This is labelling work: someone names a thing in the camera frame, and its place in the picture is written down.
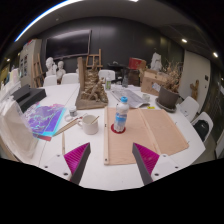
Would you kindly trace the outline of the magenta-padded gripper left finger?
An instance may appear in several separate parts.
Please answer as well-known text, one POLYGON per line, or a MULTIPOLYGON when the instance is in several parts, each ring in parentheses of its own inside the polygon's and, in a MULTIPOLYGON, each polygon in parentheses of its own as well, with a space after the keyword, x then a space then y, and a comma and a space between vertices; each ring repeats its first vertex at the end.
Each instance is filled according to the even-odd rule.
POLYGON ((42 166, 42 169, 78 185, 90 152, 90 144, 85 143, 64 155, 55 155, 42 166))

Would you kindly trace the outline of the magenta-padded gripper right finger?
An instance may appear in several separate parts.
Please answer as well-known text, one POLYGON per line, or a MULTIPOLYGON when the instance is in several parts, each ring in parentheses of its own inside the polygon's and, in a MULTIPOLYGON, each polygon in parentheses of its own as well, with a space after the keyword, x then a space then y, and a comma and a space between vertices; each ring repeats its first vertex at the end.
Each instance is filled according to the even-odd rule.
POLYGON ((158 155, 152 150, 134 143, 132 153, 135 157, 144 185, 170 175, 181 167, 167 154, 158 155))

